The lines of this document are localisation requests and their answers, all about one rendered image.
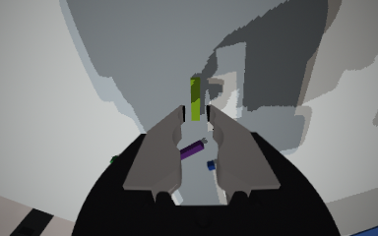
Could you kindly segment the small blue block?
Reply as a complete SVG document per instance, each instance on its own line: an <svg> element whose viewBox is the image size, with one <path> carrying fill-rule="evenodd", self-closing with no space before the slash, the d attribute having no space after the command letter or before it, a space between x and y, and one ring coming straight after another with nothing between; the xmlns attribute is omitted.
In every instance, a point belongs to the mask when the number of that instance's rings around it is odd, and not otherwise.
<svg viewBox="0 0 378 236"><path fill-rule="evenodd" d="M216 169L216 168L215 168L215 164L214 164L213 161L208 161L208 162L207 162L207 166L208 166L208 168L209 168L210 171Z"/></svg>

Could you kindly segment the olive green rectangular rod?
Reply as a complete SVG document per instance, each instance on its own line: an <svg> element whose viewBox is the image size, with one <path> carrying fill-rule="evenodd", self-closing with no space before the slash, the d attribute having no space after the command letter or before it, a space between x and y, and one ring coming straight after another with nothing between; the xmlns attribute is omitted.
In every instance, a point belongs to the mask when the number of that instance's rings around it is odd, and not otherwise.
<svg viewBox="0 0 378 236"><path fill-rule="evenodd" d="M191 78L191 117L200 121L200 78Z"/></svg>

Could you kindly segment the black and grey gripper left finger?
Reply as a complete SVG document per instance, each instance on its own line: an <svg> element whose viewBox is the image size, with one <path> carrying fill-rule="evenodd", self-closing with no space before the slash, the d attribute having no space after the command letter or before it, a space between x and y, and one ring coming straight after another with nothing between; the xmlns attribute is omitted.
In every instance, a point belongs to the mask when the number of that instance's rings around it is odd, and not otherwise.
<svg viewBox="0 0 378 236"><path fill-rule="evenodd" d="M182 183L177 145L183 122L180 105L112 161L86 197L71 236L97 236L124 214L155 205L158 192L172 197Z"/></svg>

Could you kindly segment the purple rod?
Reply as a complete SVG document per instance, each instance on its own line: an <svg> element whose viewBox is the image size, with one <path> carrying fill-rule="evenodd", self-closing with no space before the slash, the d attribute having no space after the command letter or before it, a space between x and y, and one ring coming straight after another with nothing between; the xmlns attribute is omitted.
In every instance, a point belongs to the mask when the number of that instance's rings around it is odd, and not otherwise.
<svg viewBox="0 0 378 236"><path fill-rule="evenodd" d="M204 144L199 140L197 141L196 143L188 146L188 147L185 147L183 148L181 151L180 151L180 155L181 155L181 160L204 149Z"/></svg>

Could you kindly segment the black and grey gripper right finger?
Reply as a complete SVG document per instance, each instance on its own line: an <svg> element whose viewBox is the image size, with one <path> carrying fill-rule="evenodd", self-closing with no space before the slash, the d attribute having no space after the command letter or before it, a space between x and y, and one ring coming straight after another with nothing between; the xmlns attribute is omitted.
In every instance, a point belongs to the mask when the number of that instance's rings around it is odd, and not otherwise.
<svg viewBox="0 0 378 236"><path fill-rule="evenodd" d="M214 126L217 182L227 204L234 192L243 191L250 205L278 211L314 236L341 236L318 192L286 157L211 104L207 118Z"/></svg>

